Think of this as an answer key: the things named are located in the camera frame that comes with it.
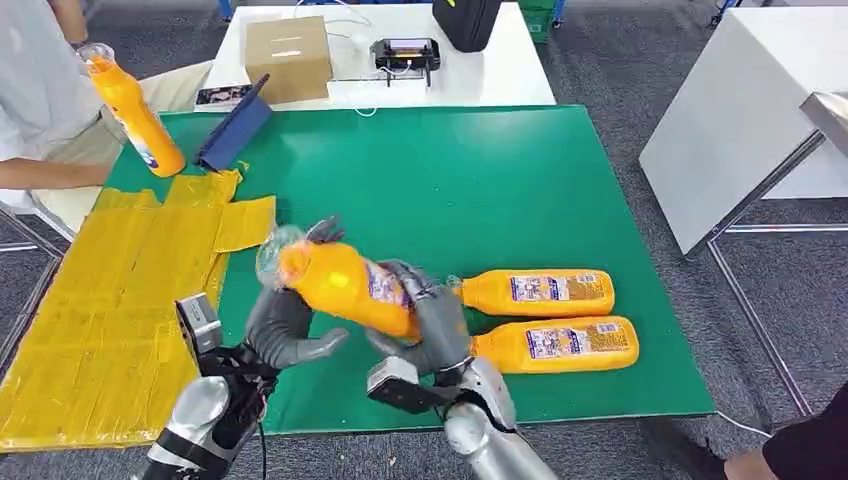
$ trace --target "barcode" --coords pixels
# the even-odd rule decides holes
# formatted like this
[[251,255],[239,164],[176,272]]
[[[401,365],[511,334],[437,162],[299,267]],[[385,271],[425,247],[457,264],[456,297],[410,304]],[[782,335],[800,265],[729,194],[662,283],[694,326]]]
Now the barcode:
[[594,283],[598,278],[594,273],[582,273],[577,275],[577,281],[580,283]]
[[598,333],[615,333],[618,331],[618,325],[614,323],[599,323]]

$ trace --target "orange bottle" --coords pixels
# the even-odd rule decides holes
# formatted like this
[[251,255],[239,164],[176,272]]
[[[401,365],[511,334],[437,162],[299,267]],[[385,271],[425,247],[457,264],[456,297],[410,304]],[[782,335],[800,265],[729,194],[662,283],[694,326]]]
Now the orange bottle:
[[489,315],[607,315],[615,303],[612,279],[600,270],[490,270],[449,283],[464,305]]
[[316,244],[296,227],[280,227],[259,250],[257,272],[266,285],[297,290],[315,310],[395,337],[419,336],[397,278],[350,245]]
[[501,373],[614,370],[639,358],[639,339],[624,317],[582,317],[501,325],[471,341],[471,353]]
[[94,88],[124,126],[150,171],[160,177],[179,173],[185,167],[182,152],[144,102],[138,82],[115,63],[115,52],[108,45],[92,43],[80,47],[77,54],[85,62]]

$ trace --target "yellow plastic sheet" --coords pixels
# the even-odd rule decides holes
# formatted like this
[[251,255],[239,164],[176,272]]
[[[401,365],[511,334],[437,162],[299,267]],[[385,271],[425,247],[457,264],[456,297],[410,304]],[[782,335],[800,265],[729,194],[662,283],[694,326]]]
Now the yellow plastic sheet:
[[[101,193],[0,385],[0,451],[155,440],[197,374],[173,302],[203,290],[217,305],[228,255],[214,247],[240,179],[178,176],[164,205]],[[269,232],[273,198],[245,203],[231,211],[259,225],[226,232],[228,245]]]
[[235,252],[264,242],[274,225],[276,204],[276,197],[264,197],[224,206],[215,251]]

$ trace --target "green table surface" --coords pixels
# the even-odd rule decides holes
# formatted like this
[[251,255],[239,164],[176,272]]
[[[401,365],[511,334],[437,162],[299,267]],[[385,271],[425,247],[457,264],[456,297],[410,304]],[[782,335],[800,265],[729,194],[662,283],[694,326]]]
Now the green table surface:
[[[218,114],[163,117],[193,158]],[[520,422],[705,414],[712,399],[607,158],[581,106],[381,109],[275,113],[239,155],[249,163],[235,200],[277,196],[277,221],[308,227],[339,215],[346,242],[372,259],[401,258],[436,278],[496,268],[586,267],[609,272],[614,314],[629,318],[641,355],[608,372],[507,375]],[[200,174],[189,167],[188,174]],[[107,186],[152,188],[125,148]],[[219,314],[225,341],[242,338],[259,292],[256,249],[232,254]],[[472,333],[509,321],[466,309]],[[379,361],[353,322],[316,314],[312,332],[344,326],[331,358],[288,369],[269,403],[269,432],[428,428],[369,400],[366,372]]]

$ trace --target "black bag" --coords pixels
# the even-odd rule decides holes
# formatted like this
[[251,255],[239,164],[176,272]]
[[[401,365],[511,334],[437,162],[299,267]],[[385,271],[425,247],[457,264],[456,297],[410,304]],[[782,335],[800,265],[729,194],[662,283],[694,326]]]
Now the black bag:
[[486,48],[501,0],[433,0],[433,17],[460,52]]

